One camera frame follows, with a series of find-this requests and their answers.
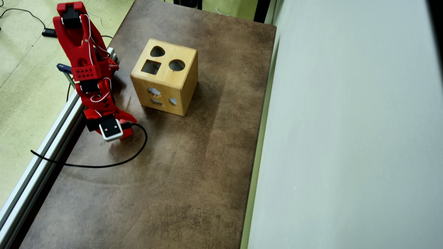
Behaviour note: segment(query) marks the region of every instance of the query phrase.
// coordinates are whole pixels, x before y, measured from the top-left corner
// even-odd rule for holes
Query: white wall
[[[249,248],[443,248],[443,89],[425,2],[276,9]]]

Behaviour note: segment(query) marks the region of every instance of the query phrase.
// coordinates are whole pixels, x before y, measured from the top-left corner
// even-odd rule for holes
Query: wooden shape sorter box
[[[131,80],[141,105],[185,116],[198,81],[197,50],[149,39]]]

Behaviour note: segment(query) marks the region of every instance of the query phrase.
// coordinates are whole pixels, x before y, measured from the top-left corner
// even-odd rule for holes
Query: tabletop
[[[239,248],[276,27],[156,0],[136,0],[110,47],[117,106],[148,132],[133,161],[64,167],[22,248]],[[198,50],[185,117],[140,105],[130,73],[150,38]],[[67,162],[131,157],[138,127],[104,142],[83,131]]]

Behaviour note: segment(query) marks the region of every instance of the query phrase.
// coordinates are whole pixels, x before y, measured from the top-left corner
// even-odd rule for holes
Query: square hole
[[[141,69],[142,72],[148,73],[148,74],[153,74],[156,75],[157,72],[160,69],[160,66],[162,64],[159,62],[155,62],[155,61],[151,61],[151,60],[146,60],[146,62],[144,63],[143,68]]]

